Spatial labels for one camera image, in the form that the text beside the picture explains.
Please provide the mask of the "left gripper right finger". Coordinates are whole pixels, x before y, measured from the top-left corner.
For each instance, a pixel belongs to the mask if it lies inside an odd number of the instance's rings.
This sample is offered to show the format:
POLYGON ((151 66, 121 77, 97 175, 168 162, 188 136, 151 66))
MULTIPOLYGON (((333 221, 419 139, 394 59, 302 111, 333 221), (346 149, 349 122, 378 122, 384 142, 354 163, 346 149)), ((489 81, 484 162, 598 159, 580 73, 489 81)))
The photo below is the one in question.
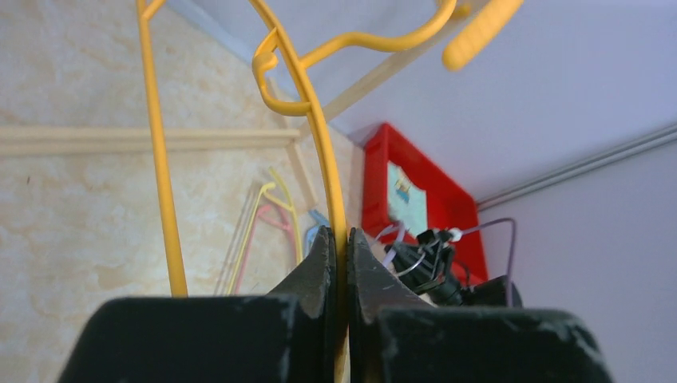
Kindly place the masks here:
POLYGON ((609 382, 592 332, 562 310, 435 307, 372 254, 346 248, 353 382, 609 382))

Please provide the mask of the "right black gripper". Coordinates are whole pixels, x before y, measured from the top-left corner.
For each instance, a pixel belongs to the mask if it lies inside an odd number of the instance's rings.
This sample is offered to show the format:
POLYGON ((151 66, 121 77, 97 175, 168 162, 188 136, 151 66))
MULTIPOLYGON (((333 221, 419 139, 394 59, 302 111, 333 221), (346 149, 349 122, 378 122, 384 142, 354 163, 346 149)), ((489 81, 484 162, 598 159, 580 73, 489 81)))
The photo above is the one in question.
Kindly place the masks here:
POLYGON ((459 229, 429 229, 417 236, 417 243, 394 241, 385 245, 385 264, 416 295, 426 295, 437 306, 474 306, 477 304, 470 273, 463 266, 465 281, 452 272, 456 255, 453 245, 461 239, 459 229))

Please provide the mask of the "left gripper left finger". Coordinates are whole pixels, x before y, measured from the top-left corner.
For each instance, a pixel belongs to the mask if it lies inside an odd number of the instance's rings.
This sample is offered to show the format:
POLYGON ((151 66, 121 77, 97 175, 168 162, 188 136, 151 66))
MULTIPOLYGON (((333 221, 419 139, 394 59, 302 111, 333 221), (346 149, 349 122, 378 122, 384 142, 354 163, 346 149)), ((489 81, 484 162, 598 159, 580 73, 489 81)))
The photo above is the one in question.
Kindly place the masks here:
POLYGON ((263 295, 116 298, 84 326, 62 382, 332 382, 335 237, 263 295))

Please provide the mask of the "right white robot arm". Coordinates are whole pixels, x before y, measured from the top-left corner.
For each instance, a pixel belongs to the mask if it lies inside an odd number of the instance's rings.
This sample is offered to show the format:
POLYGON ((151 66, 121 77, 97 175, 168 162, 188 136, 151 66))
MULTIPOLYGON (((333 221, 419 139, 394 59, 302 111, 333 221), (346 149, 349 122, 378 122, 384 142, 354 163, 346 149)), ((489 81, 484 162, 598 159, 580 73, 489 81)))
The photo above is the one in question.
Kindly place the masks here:
POLYGON ((452 272, 456 255, 453 244, 465 234, 458 228, 429 229, 417 236, 417 243, 394 241, 384 246, 385 265, 416 295, 426 295, 438 306, 521 307, 517 289, 502 275, 476 285, 470 283, 469 268, 461 264, 465 280, 452 272))

